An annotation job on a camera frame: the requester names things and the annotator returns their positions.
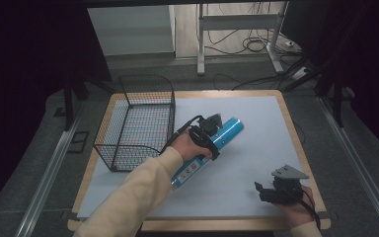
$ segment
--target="human hand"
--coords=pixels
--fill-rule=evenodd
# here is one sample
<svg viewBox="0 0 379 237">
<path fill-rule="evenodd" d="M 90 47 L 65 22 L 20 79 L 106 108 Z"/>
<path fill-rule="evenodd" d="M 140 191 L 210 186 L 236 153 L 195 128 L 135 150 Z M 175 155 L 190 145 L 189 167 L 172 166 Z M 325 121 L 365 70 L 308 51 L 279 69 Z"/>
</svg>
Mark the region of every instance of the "human hand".
<svg viewBox="0 0 379 237">
<path fill-rule="evenodd" d="M 195 145 L 190 138 L 190 132 L 187 128 L 183 133 L 181 133 L 177 139 L 171 144 L 183 157 L 184 162 L 192 159 L 196 155 L 205 155 L 206 157 L 211 157 L 212 153 L 210 150 L 204 147 Z"/>
<path fill-rule="evenodd" d="M 304 202 L 313 208 L 315 206 L 315 202 L 313 200 L 312 189 L 305 186 L 301 186 L 301 189 L 305 192 L 303 195 Z M 293 205 L 275 203 L 274 205 L 278 206 L 282 211 L 284 211 L 288 225 L 291 228 L 314 221 L 312 214 L 300 203 Z"/>
</svg>

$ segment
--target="metal leg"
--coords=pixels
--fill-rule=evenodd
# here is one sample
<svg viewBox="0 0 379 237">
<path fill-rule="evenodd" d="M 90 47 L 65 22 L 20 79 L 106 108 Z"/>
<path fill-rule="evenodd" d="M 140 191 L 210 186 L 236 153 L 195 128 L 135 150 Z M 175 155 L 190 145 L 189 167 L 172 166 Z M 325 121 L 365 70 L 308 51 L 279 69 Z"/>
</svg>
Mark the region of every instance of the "metal leg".
<svg viewBox="0 0 379 237">
<path fill-rule="evenodd" d="M 279 9 L 278 16 L 275 20 L 275 26 L 273 28 L 273 35 L 270 40 L 270 43 L 266 46 L 266 50 L 269 54 L 270 60 L 272 62 L 273 67 L 275 68 L 276 73 L 283 73 L 284 70 L 282 69 L 281 63 L 279 62 L 278 57 L 275 53 L 275 44 L 276 40 L 278 40 L 279 31 L 281 30 L 282 21 L 284 20 L 285 10 L 287 9 L 288 2 L 284 2 Z"/>
<path fill-rule="evenodd" d="M 202 76 L 205 73 L 204 69 L 204 27 L 202 19 L 202 4 L 199 4 L 199 15 L 198 15 L 198 58 L 197 58 L 197 69 L 196 72 L 198 75 Z"/>
</svg>

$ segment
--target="spray can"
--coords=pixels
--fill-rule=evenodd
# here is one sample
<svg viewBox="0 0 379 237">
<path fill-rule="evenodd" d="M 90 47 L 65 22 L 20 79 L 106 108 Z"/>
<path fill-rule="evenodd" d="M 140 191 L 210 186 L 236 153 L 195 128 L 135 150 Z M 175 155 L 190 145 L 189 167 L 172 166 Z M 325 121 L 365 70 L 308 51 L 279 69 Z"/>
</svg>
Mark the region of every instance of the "spray can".
<svg viewBox="0 0 379 237">
<path fill-rule="evenodd" d="M 242 122 L 237 118 L 230 118 L 227 120 L 222 128 L 219 128 L 217 133 L 210 136 L 211 141 L 221 150 L 233 138 L 235 138 L 244 128 Z M 172 177 L 172 189 L 176 190 L 182 186 L 190 177 L 198 172 L 210 159 L 202 155 L 195 156 L 188 160 Z"/>
</svg>

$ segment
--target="black wire basket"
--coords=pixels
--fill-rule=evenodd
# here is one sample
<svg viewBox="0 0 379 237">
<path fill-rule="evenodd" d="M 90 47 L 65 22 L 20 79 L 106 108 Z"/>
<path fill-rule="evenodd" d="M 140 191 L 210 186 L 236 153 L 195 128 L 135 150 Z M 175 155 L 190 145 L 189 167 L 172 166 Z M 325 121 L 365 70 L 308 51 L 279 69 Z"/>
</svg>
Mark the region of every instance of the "black wire basket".
<svg viewBox="0 0 379 237">
<path fill-rule="evenodd" d="M 174 133 L 175 94 L 162 76 L 118 79 L 120 92 L 111 96 L 94 148 L 110 171 L 129 172 L 158 156 Z"/>
</svg>

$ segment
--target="electrical outlet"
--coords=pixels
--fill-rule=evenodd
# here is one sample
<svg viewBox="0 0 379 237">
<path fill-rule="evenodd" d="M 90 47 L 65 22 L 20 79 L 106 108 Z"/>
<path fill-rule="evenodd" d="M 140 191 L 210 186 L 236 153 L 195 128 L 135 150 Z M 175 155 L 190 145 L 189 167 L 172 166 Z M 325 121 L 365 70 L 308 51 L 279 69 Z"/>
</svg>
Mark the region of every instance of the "electrical outlet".
<svg viewBox="0 0 379 237">
<path fill-rule="evenodd" d="M 298 70 L 294 75 L 291 76 L 291 78 L 295 81 L 302 78 L 304 75 L 306 75 L 308 72 L 310 72 L 310 69 L 307 67 L 302 67 L 300 70 Z"/>
<path fill-rule="evenodd" d="M 285 43 L 288 47 L 293 47 L 294 46 L 294 42 L 293 41 L 287 41 Z"/>
</svg>

